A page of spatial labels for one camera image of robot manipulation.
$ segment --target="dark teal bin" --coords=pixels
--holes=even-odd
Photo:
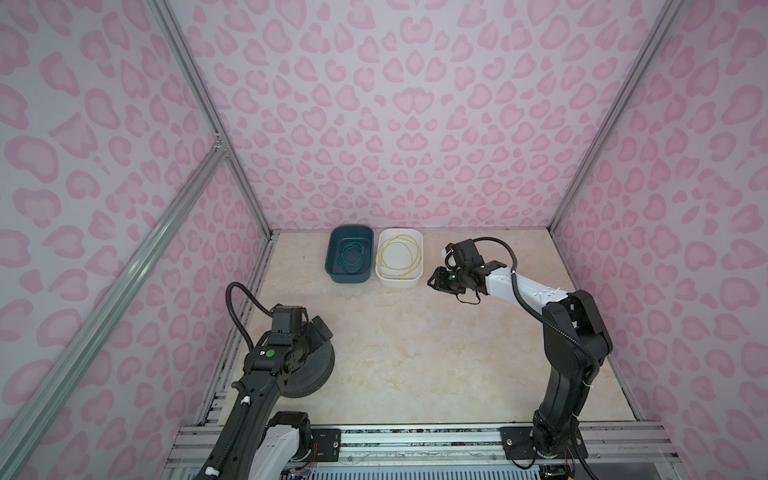
[[[365,225],[342,225],[331,232],[326,272],[336,283],[363,283],[371,276],[373,230]]]

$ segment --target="black mounting plate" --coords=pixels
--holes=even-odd
[[[312,429],[312,443],[317,444],[317,453],[315,454],[316,462],[339,461],[341,430]]]
[[[531,427],[501,427],[498,432],[502,435],[502,447],[504,447],[507,460],[532,460],[533,458],[541,460],[531,444]],[[577,445],[576,448],[579,449],[584,458],[587,458],[587,446],[584,444],[581,432],[576,431],[576,438],[581,440],[581,444]],[[564,459],[565,452],[555,458]]]

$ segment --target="patterned wall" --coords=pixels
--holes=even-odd
[[[768,475],[766,25],[694,2],[555,236],[693,480]]]
[[[275,228],[547,225],[661,0],[172,0]]]
[[[223,165],[20,480],[159,478],[211,380],[231,328],[224,289],[253,271],[257,228]]]
[[[210,150],[141,0],[0,5],[0,435]]]

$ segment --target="white plastic container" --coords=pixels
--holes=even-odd
[[[413,288],[424,273],[424,236],[412,228],[388,228],[379,235],[376,276],[383,286]]]

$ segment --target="yellow cord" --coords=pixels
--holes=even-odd
[[[403,268],[394,268],[392,266],[387,265],[386,261],[384,261],[384,252],[387,248],[389,248],[390,245],[393,243],[400,243],[402,245],[406,246],[406,249],[408,249],[408,253],[411,255],[411,264],[408,266],[405,266]],[[411,247],[408,246],[408,243],[412,245],[416,245],[416,256],[413,256],[413,251],[411,250]],[[410,235],[398,235],[397,237],[392,237],[384,241],[382,246],[379,248],[379,252],[376,254],[376,256],[379,258],[379,272],[381,273],[381,276],[387,279],[397,279],[402,280],[405,277],[407,277],[410,273],[412,273],[414,270],[419,268],[419,264],[422,261],[422,249],[419,247],[419,243],[413,239]],[[398,273],[396,275],[385,275],[384,272],[381,271],[382,268],[386,268],[388,270],[394,270],[394,271],[401,271],[406,270],[404,273]]]

